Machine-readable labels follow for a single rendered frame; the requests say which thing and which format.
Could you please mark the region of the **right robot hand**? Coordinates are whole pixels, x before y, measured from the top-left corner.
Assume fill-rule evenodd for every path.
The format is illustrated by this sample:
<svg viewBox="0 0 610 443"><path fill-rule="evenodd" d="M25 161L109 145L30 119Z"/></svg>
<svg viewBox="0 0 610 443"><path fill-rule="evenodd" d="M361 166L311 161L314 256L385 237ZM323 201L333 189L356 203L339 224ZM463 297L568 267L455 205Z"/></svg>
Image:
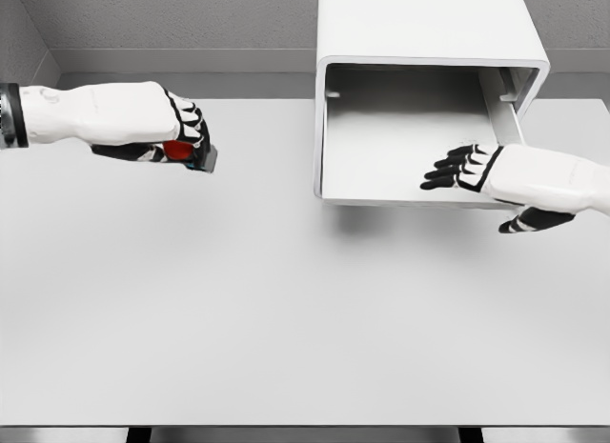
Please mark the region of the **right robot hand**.
<svg viewBox="0 0 610 443"><path fill-rule="evenodd" d="M540 232L572 221L592 200L594 165L574 155L511 144L468 145L447 152L424 175L425 191L458 188L524 211L501 224L504 234Z"/></svg>

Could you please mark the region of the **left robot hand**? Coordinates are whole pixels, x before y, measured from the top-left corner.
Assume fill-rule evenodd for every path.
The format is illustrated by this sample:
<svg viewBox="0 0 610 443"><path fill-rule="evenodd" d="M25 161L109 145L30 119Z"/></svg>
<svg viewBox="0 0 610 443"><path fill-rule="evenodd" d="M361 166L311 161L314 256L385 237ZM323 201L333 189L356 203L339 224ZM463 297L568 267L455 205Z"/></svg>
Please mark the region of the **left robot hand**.
<svg viewBox="0 0 610 443"><path fill-rule="evenodd" d="M172 163L163 151L164 142L212 144L202 110L156 82L88 85L71 94L72 138L87 143L98 155Z"/></svg>

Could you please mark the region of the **red and grey load switch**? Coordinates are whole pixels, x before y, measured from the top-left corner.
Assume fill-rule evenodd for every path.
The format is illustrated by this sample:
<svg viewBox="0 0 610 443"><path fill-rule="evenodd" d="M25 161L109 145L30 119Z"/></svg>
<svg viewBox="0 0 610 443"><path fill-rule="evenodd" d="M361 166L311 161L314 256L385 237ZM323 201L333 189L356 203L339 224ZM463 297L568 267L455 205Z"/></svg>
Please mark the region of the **red and grey load switch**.
<svg viewBox="0 0 610 443"><path fill-rule="evenodd" d="M198 147L180 142L164 142L163 151L170 162L180 163L192 171L213 173L218 156L217 149L209 141L204 140Z"/></svg>

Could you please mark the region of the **white cabinet drawer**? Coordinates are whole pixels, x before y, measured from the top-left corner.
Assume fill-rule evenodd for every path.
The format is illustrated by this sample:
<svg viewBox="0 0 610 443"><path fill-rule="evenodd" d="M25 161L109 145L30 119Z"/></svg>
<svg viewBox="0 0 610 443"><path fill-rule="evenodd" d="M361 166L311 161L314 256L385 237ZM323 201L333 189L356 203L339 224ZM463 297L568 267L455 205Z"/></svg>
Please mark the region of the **white cabinet drawer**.
<svg viewBox="0 0 610 443"><path fill-rule="evenodd" d="M467 145L522 143L508 71L334 64L316 85L315 195L329 204L505 210L425 173Z"/></svg>

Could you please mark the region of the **white tabletop storage cabinet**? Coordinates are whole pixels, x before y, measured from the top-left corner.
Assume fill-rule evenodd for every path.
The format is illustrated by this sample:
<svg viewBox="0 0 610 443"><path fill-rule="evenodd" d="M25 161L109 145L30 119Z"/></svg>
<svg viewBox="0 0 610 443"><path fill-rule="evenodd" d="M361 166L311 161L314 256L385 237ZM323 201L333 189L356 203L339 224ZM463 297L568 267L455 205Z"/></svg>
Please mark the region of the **white tabletop storage cabinet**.
<svg viewBox="0 0 610 443"><path fill-rule="evenodd" d="M506 69L518 122L551 68L524 0L318 0L315 99L334 64Z"/></svg>

